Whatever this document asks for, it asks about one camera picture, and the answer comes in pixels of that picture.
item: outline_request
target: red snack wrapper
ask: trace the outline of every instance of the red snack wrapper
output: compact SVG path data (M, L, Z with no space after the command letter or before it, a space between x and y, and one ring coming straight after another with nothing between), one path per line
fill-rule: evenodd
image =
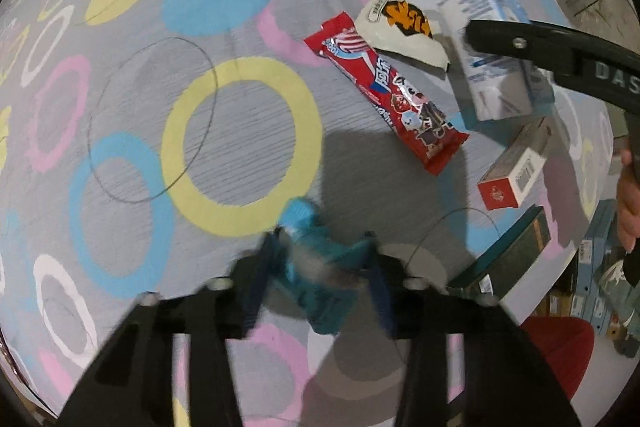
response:
M351 79L431 174L440 174L469 138L358 35L345 12L324 22L305 42Z

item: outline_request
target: human hand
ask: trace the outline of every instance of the human hand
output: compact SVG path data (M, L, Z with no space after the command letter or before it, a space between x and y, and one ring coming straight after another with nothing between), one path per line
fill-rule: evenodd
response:
M633 156L628 148L620 151L624 168L618 180L618 238L626 251L633 251L640 237L640 185L636 181Z

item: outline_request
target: dark green box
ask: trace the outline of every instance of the dark green box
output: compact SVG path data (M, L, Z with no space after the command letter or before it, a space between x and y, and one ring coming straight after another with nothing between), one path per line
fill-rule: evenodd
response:
M551 240L544 208L532 206L469 268L447 285L450 295L502 299Z

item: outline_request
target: red cushion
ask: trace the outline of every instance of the red cushion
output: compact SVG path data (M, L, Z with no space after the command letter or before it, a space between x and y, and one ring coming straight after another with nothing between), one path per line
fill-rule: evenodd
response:
M593 353L591 325L575 317L529 317L521 326L529 333L569 399L574 397Z

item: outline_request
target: gray tablecloth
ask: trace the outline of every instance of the gray tablecloth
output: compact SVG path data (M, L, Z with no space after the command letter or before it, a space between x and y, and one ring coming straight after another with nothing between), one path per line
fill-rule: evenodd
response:
M562 144L521 209L487 212L476 182L522 121L476 125L440 176L425 172L302 42L365 1L2 1L0 325L54 411L137 293L177 296L226 273L292 196L317 201L337 240L374 230L387 253L418 248L410 269L436 283L542 204L552 242L506 302L523 320L546 293L609 166L604 104L556 89ZM412 1L438 19L434 0ZM533 19L567 24L554 0L520 1ZM393 62L455 126L471 126L455 61L446 76ZM450 344L456 365L459 339ZM230 348L246 423L306 427L390 425L405 350L365 293L334 339L275 291L252 338Z

